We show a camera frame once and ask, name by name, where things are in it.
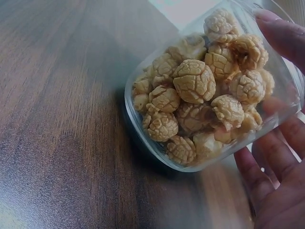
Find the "fingernail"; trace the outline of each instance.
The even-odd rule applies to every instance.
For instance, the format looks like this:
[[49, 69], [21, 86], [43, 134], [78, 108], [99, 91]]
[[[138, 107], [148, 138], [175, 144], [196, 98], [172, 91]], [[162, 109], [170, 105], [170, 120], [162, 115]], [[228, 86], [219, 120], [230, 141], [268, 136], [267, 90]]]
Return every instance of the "fingernail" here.
[[276, 21], [281, 19], [279, 16], [277, 16], [275, 13], [272, 13], [271, 11], [264, 10], [264, 9], [254, 9], [253, 11], [254, 16], [256, 19], [260, 19], [266, 22]]

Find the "hand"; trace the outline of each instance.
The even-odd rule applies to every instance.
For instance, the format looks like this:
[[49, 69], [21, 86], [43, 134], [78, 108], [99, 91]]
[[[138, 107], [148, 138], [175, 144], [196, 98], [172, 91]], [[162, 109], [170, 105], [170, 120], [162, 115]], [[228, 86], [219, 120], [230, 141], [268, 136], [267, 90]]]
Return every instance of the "hand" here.
[[[267, 10], [255, 15], [273, 48], [305, 73], [305, 28]], [[277, 100], [263, 105], [267, 113], [278, 106]], [[305, 158], [305, 124], [297, 117], [256, 141], [253, 155], [247, 148], [234, 155], [255, 208], [256, 229], [305, 228], [305, 161], [299, 163], [285, 142]]]

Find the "table surface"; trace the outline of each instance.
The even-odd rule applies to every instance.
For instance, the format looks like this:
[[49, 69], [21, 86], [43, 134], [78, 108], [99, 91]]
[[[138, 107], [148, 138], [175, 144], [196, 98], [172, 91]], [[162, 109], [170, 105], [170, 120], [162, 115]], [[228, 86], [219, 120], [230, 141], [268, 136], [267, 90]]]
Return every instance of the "table surface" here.
[[177, 33], [148, 1], [0, 0], [0, 31], [0, 228], [253, 227], [232, 157], [176, 173], [126, 131], [127, 76]]

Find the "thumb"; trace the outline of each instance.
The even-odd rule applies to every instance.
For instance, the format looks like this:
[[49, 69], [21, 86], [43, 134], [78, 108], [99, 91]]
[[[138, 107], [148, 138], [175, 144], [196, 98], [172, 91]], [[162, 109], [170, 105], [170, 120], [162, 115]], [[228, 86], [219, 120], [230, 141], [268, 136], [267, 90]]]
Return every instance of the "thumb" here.
[[256, 22], [269, 44], [305, 73], [305, 28], [263, 9], [254, 10]]

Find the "finger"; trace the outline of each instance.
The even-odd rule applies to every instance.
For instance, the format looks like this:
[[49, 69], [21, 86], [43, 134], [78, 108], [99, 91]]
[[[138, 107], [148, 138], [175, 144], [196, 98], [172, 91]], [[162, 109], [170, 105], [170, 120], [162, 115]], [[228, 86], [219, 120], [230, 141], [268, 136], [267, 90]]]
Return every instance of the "finger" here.
[[275, 189], [269, 177], [264, 174], [247, 148], [234, 154], [237, 168], [240, 171], [256, 212], [262, 201]]
[[299, 164], [288, 146], [276, 137], [273, 131], [258, 139], [257, 145], [279, 182]]
[[264, 168], [264, 173], [270, 178], [273, 186], [275, 189], [277, 189], [280, 186], [280, 182], [278, 181], [275, 173], [272, 171], [270, 166], [268, 165], [262, 151], [259, 149], [256, 142], [252, 145], [252, 155], [254, 159], [256, 160], [258, 166], [260, 168]]
[[283, 57], [293, 62], [303, 73], [305, 28], [282, 20], [276, 14], [257, 9], [256, 22], [270, 45]]
[[[264, 111], [268, 115], [274, 114], [275, 110], [285, 108], [285, 104], [275, 98], [263, 104]], [[305, 158], [305, 124], [296, 116], [290, 117], [279, 126], [286, 142], [303, 160]]]

